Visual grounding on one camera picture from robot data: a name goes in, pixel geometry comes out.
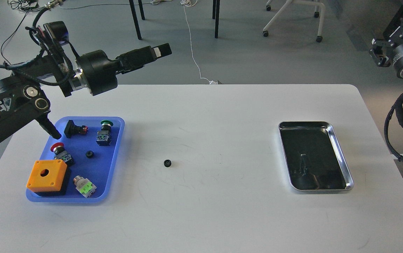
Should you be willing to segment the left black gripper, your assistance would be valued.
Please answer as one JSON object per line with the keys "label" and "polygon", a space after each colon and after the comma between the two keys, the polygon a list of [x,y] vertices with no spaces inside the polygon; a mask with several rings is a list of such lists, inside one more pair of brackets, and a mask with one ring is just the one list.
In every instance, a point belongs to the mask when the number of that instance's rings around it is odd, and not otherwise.
{"label": "left black gripper", "polygon": [[76,58],[77,68],[70,80],[71,91],[87,88],[92,96],[117,88],[118,72],[132,72],[157,59],[172,54],[168,43],[131,50],[111,60],[102,50],[85,53]]}

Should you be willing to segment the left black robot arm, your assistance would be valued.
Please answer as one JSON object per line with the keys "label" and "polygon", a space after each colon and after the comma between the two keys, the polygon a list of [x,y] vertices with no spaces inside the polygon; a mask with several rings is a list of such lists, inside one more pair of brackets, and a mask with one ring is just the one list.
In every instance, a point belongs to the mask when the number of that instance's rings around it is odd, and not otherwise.
{"label": "left black robot arm", "polygon": [[41,85],[59,87],[65,97],[73,91],[87,88],[92,96],[110,91],[118,86],[116,76],[138,70],[157,59],[169,56],[168,43],[156,47],[146,46],[109,59],[102,50],[81,56],[73,50],[77,68],[65,54],[64,45],[70,44],[68,29],[62,21],[37,25],[46,11],[62,0],[52,0],[40,10],[31,27],[26,27],[30,37],[40,47],[38,55],[19,64],[0,64],[0,69],[12,74],[0,80],[0,143],[32,121],[54,139],[61,134],[48,118],[51,103]]}

